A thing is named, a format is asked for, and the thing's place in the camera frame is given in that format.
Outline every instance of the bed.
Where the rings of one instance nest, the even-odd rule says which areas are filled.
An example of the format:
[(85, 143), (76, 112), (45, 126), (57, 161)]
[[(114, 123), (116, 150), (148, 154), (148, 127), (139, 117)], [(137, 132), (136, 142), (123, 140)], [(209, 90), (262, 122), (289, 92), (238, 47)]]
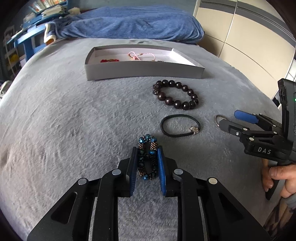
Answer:
[[(202, 79), (173, 78), (198, 93), (198, 108), (176, 110), (158, 101), (152, 85), (163, 77), (87, 81), (84, 61), (91, 48), (114, 44), (172, 47), (203, 65)], [(172, 97), (183, 94), (168, 91)], [(260, 159), (244, 154), (239, 140), (214, 123), (217, 114), (234, 120), (237, 109), (281, 121), (273, 102), (242, 73), (197, 45), (58, 40), (26, 63), (0, 102), (0, 209), (26, 240), (77, 179), (102, 177), (130, 155), (141, 135), (150, 133), (180, 168), (198, 178), (219, 179), (263, 225), (279, 197), (265, 199)], [(164, 136), (160, 121), (177, 113), (196, 117), (201, 131), (190, 137)], [(192, 124), (178, 122), (167, 121), (165, 128), (186, 132)], [(162, 197), (158, 179), (137, 176), (134, 196), (119, 200), (118, 216), (120, 240), (176, 240), (177, 200)]]

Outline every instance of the dark brown beaded bracelet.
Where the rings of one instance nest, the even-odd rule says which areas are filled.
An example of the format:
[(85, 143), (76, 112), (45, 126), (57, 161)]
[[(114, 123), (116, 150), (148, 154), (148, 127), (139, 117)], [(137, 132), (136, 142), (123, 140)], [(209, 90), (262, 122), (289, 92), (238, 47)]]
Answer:
[[(166, 97), (165, 93), (161, 92), (162, 87), (175, 87), (177, 89), (182, 89), (184, 92), (187, 92), (187, 94), (191, 97), (191, 101), (185, 101), (183, 103), (180, 100), (174, 101), (172, 97)], [(183, 110), (189, 110), (194, 109), (198, 105), (197, 94), (194, 93), (193, 89), (189, 89), (187, 85), (182, 85), (181, 82), (175, 83), (175, 81), (173, 80), (159, 80), (152, 86), (152, 92), (154, 95), (157, 95), (157, 98), (160, 101), (165, 101), (167, 105), (174, 105), (176, 109), (182, 108)]]

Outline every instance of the silver rivet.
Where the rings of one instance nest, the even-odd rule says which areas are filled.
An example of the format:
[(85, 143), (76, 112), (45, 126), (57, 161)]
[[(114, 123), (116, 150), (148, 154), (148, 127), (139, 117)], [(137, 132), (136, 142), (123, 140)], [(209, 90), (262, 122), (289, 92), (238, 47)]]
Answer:
[(211, 177), (211, 178), (209, 179), (209, 183), (210, 183), (210, 184), (217, 184), (218, 181), (217, 181), (216, 178)]
[(181, 169), (175, 169), (174, 170), (174, 173), (176, 174), (176, 175), (181, 175), (181, 174), (183, 174), (183, 170), (181, 170)]
[(78, 184), (79, 184), (79, 185), (84, 185), (84, 184), (86, 184), (86, 179), (85, 179), (85, 178), (81, 178), (81, 179), (79, 179), (79, 180), (78, 180)]
[(112, 174), (114, 175), (114, 176), (117, 176), (117, 175), (119, 175), (121, 173), (121, 170), (119, 170), (119, 169), (114, 169), (113, 171), (112, 171)]

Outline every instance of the blue towel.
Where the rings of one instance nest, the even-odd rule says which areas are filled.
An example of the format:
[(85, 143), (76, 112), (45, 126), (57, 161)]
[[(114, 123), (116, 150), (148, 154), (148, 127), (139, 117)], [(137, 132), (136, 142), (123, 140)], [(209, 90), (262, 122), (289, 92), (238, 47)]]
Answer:
[(49, 24), (46, 34), (58, 39), (161, 39), (195, 44), (204, 35), (195, 17), (168, 6), (101, 7)]

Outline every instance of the fingernail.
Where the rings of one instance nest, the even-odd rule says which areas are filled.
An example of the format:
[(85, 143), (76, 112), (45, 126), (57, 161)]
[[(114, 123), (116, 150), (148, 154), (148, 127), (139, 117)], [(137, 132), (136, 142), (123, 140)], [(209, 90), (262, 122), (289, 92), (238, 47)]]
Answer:
[(277, 174), (277, 169), (276, 169), (275, 167), (271, 167), (271, 168), (269, 169), (269, 175), (270, 175), (271, 177), (276, 177), (276, 174)]

